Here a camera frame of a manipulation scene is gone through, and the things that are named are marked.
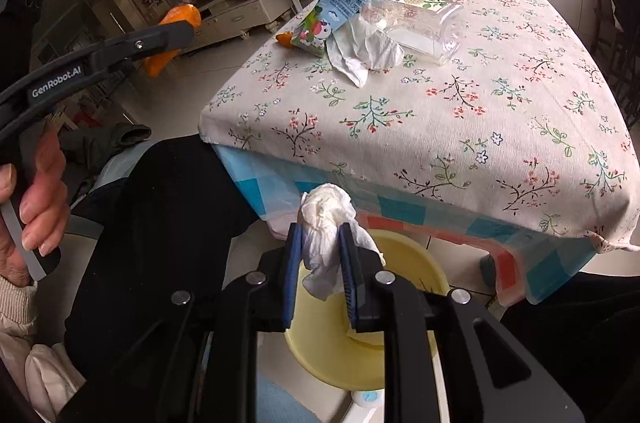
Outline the person's left hand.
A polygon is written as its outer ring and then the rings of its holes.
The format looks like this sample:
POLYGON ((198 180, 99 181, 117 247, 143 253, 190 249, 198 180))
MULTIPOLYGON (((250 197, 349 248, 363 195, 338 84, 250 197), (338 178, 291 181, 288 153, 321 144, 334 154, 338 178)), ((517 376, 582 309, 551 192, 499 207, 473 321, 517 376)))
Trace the person's left hand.
MULTIPOLYGON (((47 123, 35 152, 35 177, 20 204, 20 218, 25 224, 22 244, 26 251, 50 254, 61 242, 70 220, 66 202, 67 188, 62 175, 66 162, 58 142, 58 133, 47 123)), ((24 258, 1 222, 1 277, 15 285, 32 283, 24 258)))

